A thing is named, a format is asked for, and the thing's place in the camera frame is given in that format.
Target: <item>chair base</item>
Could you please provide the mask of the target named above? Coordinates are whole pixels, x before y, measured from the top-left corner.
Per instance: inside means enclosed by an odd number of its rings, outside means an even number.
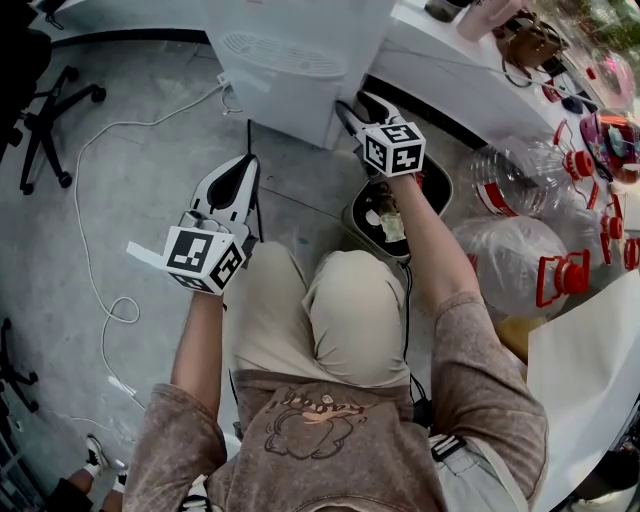
[[[35,372],[31,372],[29,373],[29,377],[25,377],[15,371],[9,362],[7,332],[10,329],[11,321],[8,318],[5,318],[4,322],[2,322],[2,327],[0,328],[0,380],[3,380],[11,386],[11,389],[13,389],[14,393],[18,396],[29,412],[36,412],[40,407],[38,402],[27,399],[18,384],[32,386],[38,382],[38,375]],[[4,385],[0,383],[0,392],[2,391],[4,391]]]
[[[58,160],[58,154],[53,144],[53,138],[51,137],[51,129],[54,121],[64,114],[67,110],[73,107],[80,100],[86,96],[91,95],[91,100],[94,103],[101,103],[104,101],[107,95],[107,91],[96,84],[88,85],[80,89],[78,92],[72,94],[68,98],[58,102],[60,91],[65,80],[73,82],[78,79],[80,73],[76,68],[67,66],[64,68],[58,79],[56,80],[53,89],[45,93],[36,93],[34,98],[46,97],[44,106],[38,115],[26,113],[23,115],[25,128],[31,131],[31,138],[29,139],[29,146],[27,147],[27,155],[24,159],[24,166],[22,168],[22,176],[20,178],[20,190],[26,196],[30,195],[34,191],[34,184],[29,183],[29,173],[31,166],[33,165],[33,159],[38,150],[38,146],[42,144],[44,152],[51,164],[53,173],[58,178],[58,183],[62,188],[67,188],[71,185],[73,179],[68,172],[62,170],[60,161]]]

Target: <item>brown t-shirt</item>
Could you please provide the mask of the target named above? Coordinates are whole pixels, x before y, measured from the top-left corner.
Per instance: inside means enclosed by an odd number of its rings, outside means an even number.
[[[479,296],[440,306],[432,357],[433,433],[486,441],[531,503],[546,465],[546,417]],[[230,461],[209,410],[176,387],[156,386],[125,512],[180,510],[201,474],[211,475],[214,511],[447,510],[407,387],[361,389],[255,370],[237,372],[234,382],[244,439]]]

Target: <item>cup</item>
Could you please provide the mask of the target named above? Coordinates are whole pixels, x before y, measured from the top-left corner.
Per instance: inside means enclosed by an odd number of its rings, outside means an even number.
[[[471,0],[427,0],[424,10],[438,21],[451,23]]]
[[[468,41],[480,38],[506,23],[522,8],[522,0],[474,0],[458,23],[458,32]]]

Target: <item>person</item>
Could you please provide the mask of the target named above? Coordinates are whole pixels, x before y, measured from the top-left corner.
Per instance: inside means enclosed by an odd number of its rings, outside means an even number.
[[[155,387],[146,411],[125,511],[532,506],[547,462],[544,409],[501,347],[468,258],[415,179],[388,184],[434,319],[432,432],[412,421],[403,290],[390,269],[363,251],[336,252],[307,286],[291,254],[265,243],[238,276],[242,311],[228,347],[239,453],[226,461],[217,424],[222,297],[195,293],[171,384]]]
[[[61,478],[57,487],[46,500],[47,512],[89,512],[93,502],[89,499],[89,493],[93,481],[109,468],[100,442],[93,436],[85,439],[89,458],[87,464],[73,473],[69,478]],[[125,484],[127,482],[127,470],[118,471],[113,488],[102,502],[101,512],[122,512],[122,501]]]

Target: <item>vent grille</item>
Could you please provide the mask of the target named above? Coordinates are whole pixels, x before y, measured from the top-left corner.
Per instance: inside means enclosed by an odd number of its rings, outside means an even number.
[[[344,75],[342,66],[336,60],[279,39],[231,32],[222,37],[222,43],[238,57],[276,71],[313,78]]]

